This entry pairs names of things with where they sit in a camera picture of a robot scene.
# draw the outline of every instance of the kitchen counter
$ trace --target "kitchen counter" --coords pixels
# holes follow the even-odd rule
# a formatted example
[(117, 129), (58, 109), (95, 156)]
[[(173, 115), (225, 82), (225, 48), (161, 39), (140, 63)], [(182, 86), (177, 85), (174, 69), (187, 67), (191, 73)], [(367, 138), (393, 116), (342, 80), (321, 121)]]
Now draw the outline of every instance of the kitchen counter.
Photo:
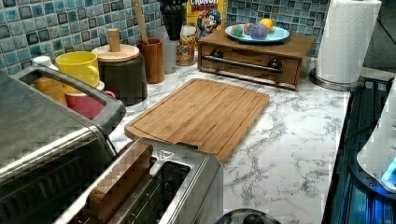
[(320, 223), (349, 92), (313, 84), (308, 72), (297, 91), (289, 91), (180, 67), (165, 81), (148, 85), (148, 99), (127, 107), (110, 135), (120, 150), (129, 141), (124, 125), (192, 78), (207, 78), (267, 93), (270, 104), (224, 165), (224, 213), (247, 207), (268, 213), (282, 224)]

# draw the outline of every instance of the wooden cutting board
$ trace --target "wooden cutting board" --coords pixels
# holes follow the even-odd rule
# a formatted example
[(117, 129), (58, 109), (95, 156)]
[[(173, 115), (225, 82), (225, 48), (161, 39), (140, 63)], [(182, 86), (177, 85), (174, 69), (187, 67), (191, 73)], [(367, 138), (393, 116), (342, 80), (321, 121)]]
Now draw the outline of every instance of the wooden cutting board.
[(194, 146), (225, 163), (268, 103), (265, 93), (192, 79), (127, 123), (125, 134)]

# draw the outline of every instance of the paper towel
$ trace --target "paper towel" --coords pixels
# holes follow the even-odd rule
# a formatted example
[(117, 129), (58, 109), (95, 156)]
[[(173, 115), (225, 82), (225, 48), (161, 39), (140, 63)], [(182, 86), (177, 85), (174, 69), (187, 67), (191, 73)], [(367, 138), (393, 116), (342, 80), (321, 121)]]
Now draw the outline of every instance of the paper towel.
[(359, 79), (381, 2), (332, 0), (321, 40), (316, 75), (335, 83)]

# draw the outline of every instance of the drawer handle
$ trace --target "drawer handle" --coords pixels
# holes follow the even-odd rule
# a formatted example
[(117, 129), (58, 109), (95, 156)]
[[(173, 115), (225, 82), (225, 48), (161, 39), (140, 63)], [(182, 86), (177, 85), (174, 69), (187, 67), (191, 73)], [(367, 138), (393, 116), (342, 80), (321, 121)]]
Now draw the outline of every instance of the drawer handle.
[(218, 49), (212, 50), (210, 53), (210, 56), (206, 55), (202, 57), (204, 60), (208, 60), (214, 63), (227, 63), (230, 65), (236, 65), (236, 66), (241, 66), (241, 67), (246, 67), (246, 68), (253, 68), (257, 70), (261, 70), (267, 73), (272, 73), (272, 74), (282, 74), (283, 69), (282, 69), (282, 62), (273, 59), (270, 62), (268, 62), (267, 67), (256, 65), (256, 64), (249, 64), (249, 63), (240, 63), (237, 61), (229, 60), (229, 59), (223, 59), (223, 52), (221, 52)]

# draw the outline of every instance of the wooden drawer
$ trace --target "wooden drawer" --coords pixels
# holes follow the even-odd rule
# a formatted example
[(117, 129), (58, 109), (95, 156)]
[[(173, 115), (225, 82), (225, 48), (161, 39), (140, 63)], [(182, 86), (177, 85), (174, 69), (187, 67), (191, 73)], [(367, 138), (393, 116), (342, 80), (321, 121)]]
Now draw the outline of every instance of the wooden drawer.
[(232, 62), (248, 63), (266, 67), (268, 63), (277, 59), (282, 62), (283, 73), (269, 73), (256, 68), (248, 68), (227, 63), (214, 63), (209, 60), (202, 59), (202, 68), (211, 68), (217, 71), (229, 72), (238, 75), (256, 77), (274, 81), (275, 83), (286, 83), (293, 85), (295, 83), (297, 68), (299, 61), (280, 56), (266, 55), (256, 52), (248, 52), (245, 50), (221, 48), (216, 46), (202, 45), (202, 55), (210, 55), (212, 50), (219, 50), (223, 53), (223, 59)]
[[(217, 31), (198, 42), (198, 69), (297, 90), (304, 56), (314, 40), (292, 35), (283, 45), (244, 45)], [(281, 62), (281, 69), (270, 66), (272, 60)]]

